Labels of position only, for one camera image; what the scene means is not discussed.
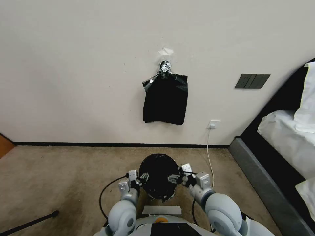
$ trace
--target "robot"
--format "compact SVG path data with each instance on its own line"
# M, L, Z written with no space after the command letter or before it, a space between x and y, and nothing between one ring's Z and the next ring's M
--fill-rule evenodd
M119 182L121 200L111 209L108 222L94 236L145 235L215 235L194 223L171 215L156 215L137 219L140 185L147 175L137 176L129 171L126 180ZM241 213L237 204L227 195L216 193L211 187L210 175L193 173L189 163L182 165L179 174L168 176L168 181L183 184L206 213L212 227L225 236L273 236L262 224Z

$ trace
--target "beige carpet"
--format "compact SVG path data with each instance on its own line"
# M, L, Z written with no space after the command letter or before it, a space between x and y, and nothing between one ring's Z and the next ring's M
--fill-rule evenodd
M0 232L60 210L48 219L14 235L93 235L105 222L98 197L110 181L139 169L152 153L165 153L177 164L190 163L194 172L210 173L206 149L131 147L17 146L0 159ZM229 195L240 209L281 235L264 204L227 149L210 149L215 191ZM119 201L117 183L103 195L104 211ZM142 192L138 212L144 205L180 205L182 217L192 222L192 198L179 186L165 203L151 201ZM199 225L209 229L204 212L196 205Z

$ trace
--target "bed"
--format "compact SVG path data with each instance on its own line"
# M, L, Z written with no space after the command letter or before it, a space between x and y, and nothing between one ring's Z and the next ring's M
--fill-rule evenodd
M265 116L258 133L305 179L315 176L315 134L296 130L294 111L278 110Z
M308 71L304 64L229 147L283 235L315 235L315 221L296 190L315 176L315 134L297 131L294 121Z

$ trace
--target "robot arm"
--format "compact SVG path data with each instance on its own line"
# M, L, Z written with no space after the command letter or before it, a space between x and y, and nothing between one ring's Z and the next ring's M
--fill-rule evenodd
M188 187L189 193L202 207L208 216L210 224L225 236L274 236L266 227L248 217L242 217L237 204L227 195L216 193L211 187L209 174L201 172L186 174L183 184Z
M102 228L99 236L126 236L135 228L140 186L136 170L129 171L129 178L119 182L121 199L111 209L108 215L108 226Z

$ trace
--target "black stand leg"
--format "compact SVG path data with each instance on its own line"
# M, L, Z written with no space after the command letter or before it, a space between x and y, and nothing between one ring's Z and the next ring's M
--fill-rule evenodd
M18 226L18 227L15 227L15 228L13 228L13 229L10 229L10 230L8 230L8 231L5 231L5 232L3 232L3 233L0 233L0 236L7 236L7 235L10 235L10 234L13 234L13 233L15 233L15 232L17 232L17 231L20 231L20 230L22 230L22 229L25 229L25 228L27 228L27 227L30 227L30 226L32 226L32 225L34 225L34 224L37 224L37 223L39 223L39 222L41 222L41 221L44 221L44 220L46 220L46 219L49 219L49 218L51 218L51 217L56 217L58 214L59 214L59 211L54 211L53 213L51 213L51 214L49 214L49 215L47 215L47 216L43 216L43 217L41 217L41 218L38 218L38 219L36 219L36 220L33 220L33 221L28 222L28 223L26 223L26 224L23 224L23 225L21 225L21 226Z

